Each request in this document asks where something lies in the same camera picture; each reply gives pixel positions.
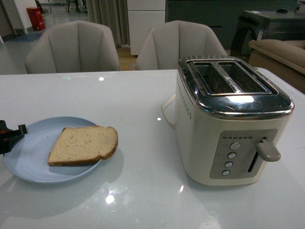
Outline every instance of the toaster cord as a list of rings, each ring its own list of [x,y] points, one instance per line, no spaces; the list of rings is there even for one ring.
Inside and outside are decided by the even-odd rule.
[[[165,114],[165,109],[169,106],[169,104],[175,99],[176,97],[176,94],[174,94],[169,100],[167,100],[161,107],[161,111],[162,111],[162,114],[163,114],[163,117],[165,118],[165,120],[167,121],[167,123],[169,125],[171,125],[172,127],[175,127],[175,124],[172,123],[171,121],[169,121],[167,115]]]

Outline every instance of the glossy table surface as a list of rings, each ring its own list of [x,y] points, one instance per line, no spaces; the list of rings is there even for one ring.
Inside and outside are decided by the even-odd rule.
[[[0,119],[8,128],[79,117],[115,127],[119,145],[91,173],[53,185],[18,178],[0,156],[0,229],[304,228],[305,96],[261,71],[295,103],[277,144],[282,158],[253,185],[218,188],[187,176],[162,116],[177,71],[1,75]]]

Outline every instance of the toaster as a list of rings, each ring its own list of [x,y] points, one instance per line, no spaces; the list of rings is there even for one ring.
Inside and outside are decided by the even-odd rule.
[[[292,99],[246,62],[188,56],[178,62],[175,131],[186,173],[208,186],[250,185],[268,162]]]

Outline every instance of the cabinet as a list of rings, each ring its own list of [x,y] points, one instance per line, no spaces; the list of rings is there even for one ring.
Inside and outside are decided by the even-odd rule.
[[[147,31],[165,23],[166,0],[127,0],[131,55],[138,55]]]

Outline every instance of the chair backrest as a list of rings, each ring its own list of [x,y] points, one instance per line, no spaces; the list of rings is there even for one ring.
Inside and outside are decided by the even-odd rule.
[[[147,31],[137,58],[137,70],[177,69],[190,55],[227,55],[213,30],[202,24],[171,21]]]
[[[109,27],[73,21],[47,29],[25,67],[28,73],[118,71],[120,61]]]

